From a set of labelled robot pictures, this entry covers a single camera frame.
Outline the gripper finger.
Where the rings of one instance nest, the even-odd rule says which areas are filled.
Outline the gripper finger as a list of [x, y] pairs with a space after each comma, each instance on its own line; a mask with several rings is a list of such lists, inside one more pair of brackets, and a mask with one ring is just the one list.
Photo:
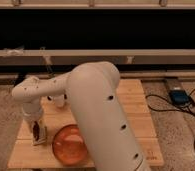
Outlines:
[[43, 121], [39, 121], [39, 138], [40, 140], [45, 140], [46, 137], [46, 130], [45, 130], [45, 124], [43, 123]]

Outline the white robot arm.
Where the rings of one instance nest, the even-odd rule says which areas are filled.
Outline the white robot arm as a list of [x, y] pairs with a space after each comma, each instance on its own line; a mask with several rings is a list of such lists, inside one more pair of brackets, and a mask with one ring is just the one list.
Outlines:
[[114, 64], [84, 63], [48, 80], [29, 77], [12, 96], [33, 123], [43, 115], [41, 97], [66, 95], [97, 171], [151, 171], [118, 99], [119, 81]]

